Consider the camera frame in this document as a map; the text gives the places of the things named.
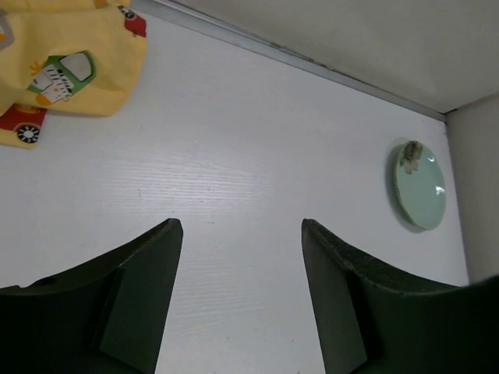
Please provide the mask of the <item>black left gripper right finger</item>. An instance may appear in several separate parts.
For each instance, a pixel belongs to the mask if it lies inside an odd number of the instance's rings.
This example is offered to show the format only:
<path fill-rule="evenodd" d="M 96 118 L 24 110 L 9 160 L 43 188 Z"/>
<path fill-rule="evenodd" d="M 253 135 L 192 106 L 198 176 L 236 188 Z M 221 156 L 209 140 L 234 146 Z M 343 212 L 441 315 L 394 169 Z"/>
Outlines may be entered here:
<path fill-rule="evenodd" d="M 497 372 L 497 277 L 443 284 L 383 262 L 315 220 L 301 228 L 326 372 Z"/>

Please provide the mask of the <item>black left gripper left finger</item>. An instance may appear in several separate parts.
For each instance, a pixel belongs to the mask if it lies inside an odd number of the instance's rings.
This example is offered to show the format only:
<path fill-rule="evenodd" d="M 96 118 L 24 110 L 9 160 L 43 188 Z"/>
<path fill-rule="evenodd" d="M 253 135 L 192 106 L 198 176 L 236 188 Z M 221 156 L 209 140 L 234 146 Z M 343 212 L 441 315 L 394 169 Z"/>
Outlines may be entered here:
<path fill-rule="evenodd" d="M 170 218 L 71 269 L 3 288 L 2 372 L 154 372 L 182 239 Z"/>

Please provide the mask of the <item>green floral ceramic plate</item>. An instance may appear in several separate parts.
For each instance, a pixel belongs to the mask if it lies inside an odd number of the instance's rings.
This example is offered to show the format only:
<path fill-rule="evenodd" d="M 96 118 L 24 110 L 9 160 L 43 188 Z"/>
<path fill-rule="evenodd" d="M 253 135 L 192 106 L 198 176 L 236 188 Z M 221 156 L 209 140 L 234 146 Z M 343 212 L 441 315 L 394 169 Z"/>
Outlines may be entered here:
<path fill-rule="evenodd" d="M 397 138 L 388 147 L 384 181 L 394 216 L 412 233 L 436 229 L 444 219 L 447 186 L 434 152 L 415 139 Z"/>

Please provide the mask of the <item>yellow car print placemat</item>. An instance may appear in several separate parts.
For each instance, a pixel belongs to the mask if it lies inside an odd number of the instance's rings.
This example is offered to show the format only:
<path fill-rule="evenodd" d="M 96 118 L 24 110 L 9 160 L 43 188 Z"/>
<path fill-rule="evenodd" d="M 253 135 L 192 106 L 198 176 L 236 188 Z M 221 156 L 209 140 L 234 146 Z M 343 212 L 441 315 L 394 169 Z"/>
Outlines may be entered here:
<path fill-rule="evenodd" d="M 146 50 L 147 21 L 128 1 L 3 1 L 1 143 L 34 148 L 48 111 L 113 115 Z"/>

